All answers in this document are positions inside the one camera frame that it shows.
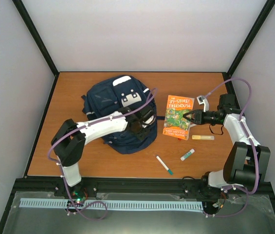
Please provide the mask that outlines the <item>navy blue student backpack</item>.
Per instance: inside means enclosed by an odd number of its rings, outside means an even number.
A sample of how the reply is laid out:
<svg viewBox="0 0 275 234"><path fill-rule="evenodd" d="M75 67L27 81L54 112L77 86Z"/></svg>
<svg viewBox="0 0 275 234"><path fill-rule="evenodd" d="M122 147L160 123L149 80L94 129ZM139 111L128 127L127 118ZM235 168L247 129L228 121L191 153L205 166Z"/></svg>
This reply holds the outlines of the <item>navy blue student backpack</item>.
<svg viewBox="0 0 275 234"><path fill-rule="evenodd" d="M86 114L88 120L94 120L126 106L135 110L146 103L149 93L149 88L133 76L113 77L97 83L81 97L84 100L82 112ZM144 139L139 139L130 130L105 135L102 139L121 154L133 154L147 148L155 141L157 121L144 129L149 131Z"/></svg>

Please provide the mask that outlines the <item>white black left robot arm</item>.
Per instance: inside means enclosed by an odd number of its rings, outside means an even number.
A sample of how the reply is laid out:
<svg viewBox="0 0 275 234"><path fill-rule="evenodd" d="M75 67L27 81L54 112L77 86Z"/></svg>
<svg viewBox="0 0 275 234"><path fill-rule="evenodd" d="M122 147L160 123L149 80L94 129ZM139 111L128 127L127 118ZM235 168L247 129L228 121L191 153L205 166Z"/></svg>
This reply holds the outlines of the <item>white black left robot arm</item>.
<svg viewBox="0 0 275 234"><path fill-rule="evenodd" d="M150 105L136 110L122 107L110 115L86 122L65 121L51 146L66 179L66 191L72 196L82 193L78 162L90 142L102 138L115 151L133 154L151 144L156 135L156 112Z"/></svg>

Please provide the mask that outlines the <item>green capped white marker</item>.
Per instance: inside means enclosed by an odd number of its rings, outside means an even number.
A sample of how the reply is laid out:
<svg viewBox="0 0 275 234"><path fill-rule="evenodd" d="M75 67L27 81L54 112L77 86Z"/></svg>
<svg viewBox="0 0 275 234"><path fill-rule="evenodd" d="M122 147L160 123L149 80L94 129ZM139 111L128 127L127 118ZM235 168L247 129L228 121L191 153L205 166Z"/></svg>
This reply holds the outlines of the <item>green capped white marker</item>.
<svg viewBox="0 0 275 234"><path fill-rule="evenodd" d="M170 170L170 168L163 162L163 160L156 155L157 160L160 162L160 164L165 168L165 170L170 174L173 175L173 172Z"/></svg>

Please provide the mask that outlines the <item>orange Treehouse paperback book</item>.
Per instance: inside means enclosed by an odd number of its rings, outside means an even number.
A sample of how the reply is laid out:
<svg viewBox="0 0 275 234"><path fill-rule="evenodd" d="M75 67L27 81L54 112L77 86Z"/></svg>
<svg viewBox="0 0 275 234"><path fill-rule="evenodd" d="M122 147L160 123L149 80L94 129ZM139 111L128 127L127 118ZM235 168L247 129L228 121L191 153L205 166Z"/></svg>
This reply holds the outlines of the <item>orange Treehouse paperback book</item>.
<svg viewBox="0 0 275 234"><path fill-rule="evenodd" d="M193 107L193 98L168 95L163 135L188 140L190 121L183 115L191 112Z"/></svg>

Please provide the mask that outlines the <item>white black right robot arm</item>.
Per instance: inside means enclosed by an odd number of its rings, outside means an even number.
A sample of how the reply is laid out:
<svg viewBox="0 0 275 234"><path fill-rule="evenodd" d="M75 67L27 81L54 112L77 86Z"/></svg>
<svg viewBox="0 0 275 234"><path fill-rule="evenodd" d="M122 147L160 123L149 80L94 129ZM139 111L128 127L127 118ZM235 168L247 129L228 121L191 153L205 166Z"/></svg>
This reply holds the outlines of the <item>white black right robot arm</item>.
<svg viewBox="0 0 275 234"><path fill-rule="evenodd" d="M220 96L216 111L209 110L206 97L198 96L202 110L193 110L183 117L195 125L221 125L229 133L232 149L222 170L207 172L203 180L208 187L221 189L240 189L254 194L259 183L264 180L271 155L270 149L262 146L252 135L246 118L235 102L232 94Z"/></svg>

